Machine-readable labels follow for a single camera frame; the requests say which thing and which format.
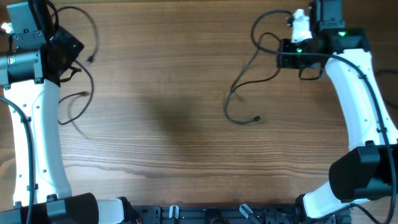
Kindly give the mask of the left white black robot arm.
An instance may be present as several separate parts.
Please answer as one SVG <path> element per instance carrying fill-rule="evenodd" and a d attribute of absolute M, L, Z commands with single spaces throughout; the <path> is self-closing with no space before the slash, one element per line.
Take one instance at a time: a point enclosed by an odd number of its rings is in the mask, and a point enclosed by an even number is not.
<path fill-rule="evenodd" d="M 50 1 L 7 7 L 1 30 L 9 49 L 1 54 L 1 101 L 12 118 L 16 153 L 14 207 L 2 223 L 142 223 L 124 197 L 98 200 L 72 195 L 60 148 L 58 105 L 62 75 L 84 71 L 77 61 L 83 44 L 59 24 Z"/>

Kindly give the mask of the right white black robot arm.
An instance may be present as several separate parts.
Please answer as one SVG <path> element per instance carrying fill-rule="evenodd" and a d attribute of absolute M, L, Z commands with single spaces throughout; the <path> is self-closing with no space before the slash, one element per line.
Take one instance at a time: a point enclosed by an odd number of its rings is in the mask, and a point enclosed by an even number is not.
<path fill-rule="evenodd" d="M 341 1 L 312 1 L 289 23 L 292 36 L 279 49 L 278 65 L 320 65 L 338 95 L 349 139 L 349 151 L 331 165 L 328 181 L 302 197 L 305 216 L 321 219 L 383 197 L 395 203 L 397 128 L 376 83 L 366 34 L 345 26 Z"/>

